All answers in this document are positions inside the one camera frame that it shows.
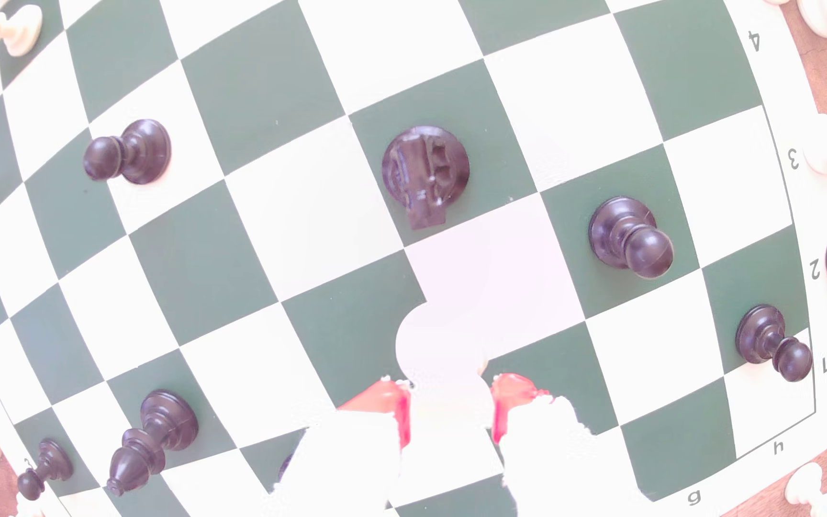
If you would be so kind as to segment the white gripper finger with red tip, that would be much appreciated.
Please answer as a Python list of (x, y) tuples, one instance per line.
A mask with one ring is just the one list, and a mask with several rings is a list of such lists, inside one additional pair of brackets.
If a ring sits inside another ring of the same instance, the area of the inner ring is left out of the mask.
[(491, 385), (491, 437), (517, 516), (652, 516), (653, 502), (619, 477), (602, 441), (564, 396), (517, 373)]
[(307, 429), (267, 516), (380, 516), (411, 440), (412, 392), (384, 376)]

